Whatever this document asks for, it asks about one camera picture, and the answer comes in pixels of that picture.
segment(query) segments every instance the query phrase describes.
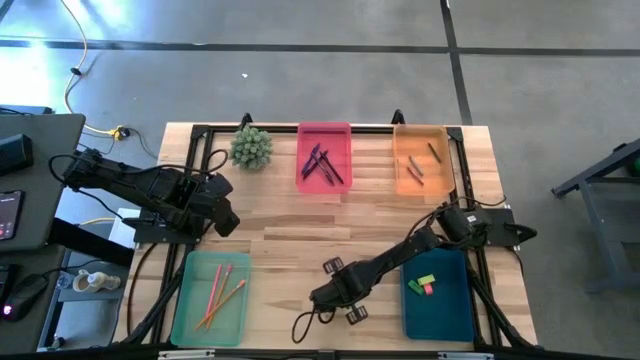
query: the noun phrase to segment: green eraser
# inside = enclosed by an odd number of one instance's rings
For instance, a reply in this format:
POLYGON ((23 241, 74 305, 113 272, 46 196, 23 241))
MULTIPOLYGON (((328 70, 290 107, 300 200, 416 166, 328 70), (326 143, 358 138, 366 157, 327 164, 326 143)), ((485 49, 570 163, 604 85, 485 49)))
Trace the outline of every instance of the green eraser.
POLYGON ((418 295, 424 294, 424 289, 422 288, 422 286, 418 285, 415 281, 413 280, 409 281, 408 285, 411 288, 411 290, 416 292, 416 294, 418 295))
POLYGON ((418 284, 420 285, 424 285, 424 284, 431 284, 432 282, 436 281, 436 277, 433 276, 433 274, 429 274, 427 276, 423 276, 420 279, 418 279, 418 284))

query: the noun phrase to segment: wooden table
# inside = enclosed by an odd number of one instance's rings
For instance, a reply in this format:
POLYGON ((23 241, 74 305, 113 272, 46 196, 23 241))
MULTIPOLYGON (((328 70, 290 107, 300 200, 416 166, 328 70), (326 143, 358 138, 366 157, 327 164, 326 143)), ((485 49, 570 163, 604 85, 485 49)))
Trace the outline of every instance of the wooden table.
MULTIPOLYGON (((160 150, 161 163, 185 163, 193 125, 167 124, 160 150)), ((503 193, 489 129, 485 126, 462 129, 475 197, 480 201, 497 202, 502 199, 503 193)), ((229 149, 232 136, 216 134, 213 148, 229 149)), ((370 134, 352 135, 353 186, 348 194, 301 195, 294 178, 296 134, 272 136, 272 162, 263 171, 243 172, 231 166, 231 162, 220 170, 234 187, 229 199, 241 223, 228 238, 221 238, 210 231, 197 247, 202 251, 244 252, 251 256, 253 269, 245 334, 239 347, 471 349, 470 343, 416 341, 404 336, 397 269, 387 274, 362 302, 369 312, 367 320, 350 326, 343 316, 343 310, 339 310, 328 325, 314 320, 307 338, 301 344, 296 345, 291 341, 293 321, 301 312, 311 309, 308 300, 310 291, 329 279, 322 270, 323 262, 339 255, 346 264, 380 254, 400 241, 418 218, 447 198, 396 196, 391 136, 370 134)), ((452 156, 456 180, 460 184, 459 163, 454 149, 452 156)), ((211 164, 217 161, 214 157, 211 164)), ((158 297, 167 248, 168 245, 158 245, 140 272, 132 306, 134 327, 158 297)), ((136 251, 127 294, 131 277, 145 249, 142 247, 136 251)), ((536 343, 516 257, 505 249, 487 248, 486 253, 496 302, 524 338, 536 343)), ((167 306, 162 339, 169 336, 175 301, 174 296, 167 306)), ((489 342, 486 311, 477 297, 476 302, 482 334, 489 342)), ((114 340, 126 336, 126 303, 125 297, 114 340)))

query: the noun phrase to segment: gray floor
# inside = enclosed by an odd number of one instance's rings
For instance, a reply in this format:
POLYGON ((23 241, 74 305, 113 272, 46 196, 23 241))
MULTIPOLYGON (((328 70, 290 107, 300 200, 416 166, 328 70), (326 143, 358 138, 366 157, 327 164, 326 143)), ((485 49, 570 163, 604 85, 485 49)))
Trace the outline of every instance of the gray floor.
MULTIPOLYGON (((68 1, 91 39, 447 44, 436 0, 68 1)), ((640 47, 637 1, 450 0, 450 6, 460 46, 640 47)), ((15 1, 0 35, 79 38, 57 1, 37 0, 15 1)), ((64 112, 68 69, 81 52, 33 45, 0 49, 0 76, 11 84, 0 88, 0 99, 64 112)), ((137 128, 153 150, 167 121, 239 121, 247 111, 260 121, 386 123, 401 108, 410 123, 461 121, 444 54, 96 50, 91 62, 72 107, 95 126, 137 128)), ((461 63, 473 123, 490 127, 517 220, 539 231, 522 258, 540 344, 637 358, 640 292, 584 293, 585 282, 603 275, 584 206, 576 194, 559 201, 549 189, 640 135, 640 59, 464 55, 461 63)), ((132 140, 116 144, 110 156, 152 164, 132 140)), ((109 145, 86 136, 82 142, 109 145)), ((126 205, 101 196, 111 206, 126 205)), ((59 215, 78 222, 106 213, 91 199, 65 193, 59 215)))

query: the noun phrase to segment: green tray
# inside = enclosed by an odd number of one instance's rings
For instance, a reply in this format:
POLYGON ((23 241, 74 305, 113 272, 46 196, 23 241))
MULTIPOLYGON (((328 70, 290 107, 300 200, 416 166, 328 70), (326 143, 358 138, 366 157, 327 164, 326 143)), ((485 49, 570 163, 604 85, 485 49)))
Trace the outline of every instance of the green tray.
POLYGON ((247 254, 203 251, 189 254, 171 330, 171 342, 183 347, 238 345, 244 335, 250 272, 251 258, 247 254), (233 290, 240 280, 244 279, 246 284, 215 313, 209 331, 206 331, 206 325, 195 331, 194 328, 205 316, 218 265, 222 265, 222 270, 216 294, 220 291, 229 264, 233 265, 233 269, 227 279, 222 298, 233 290))

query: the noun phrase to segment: phone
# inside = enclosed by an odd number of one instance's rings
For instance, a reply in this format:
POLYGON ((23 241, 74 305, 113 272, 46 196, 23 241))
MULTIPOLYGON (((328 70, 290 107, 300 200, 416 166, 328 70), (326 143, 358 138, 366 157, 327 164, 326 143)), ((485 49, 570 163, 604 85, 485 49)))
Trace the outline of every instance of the phone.
POLYGON ((24 191, 0 193, 0 240, 10 240, 16 235, 24 191))

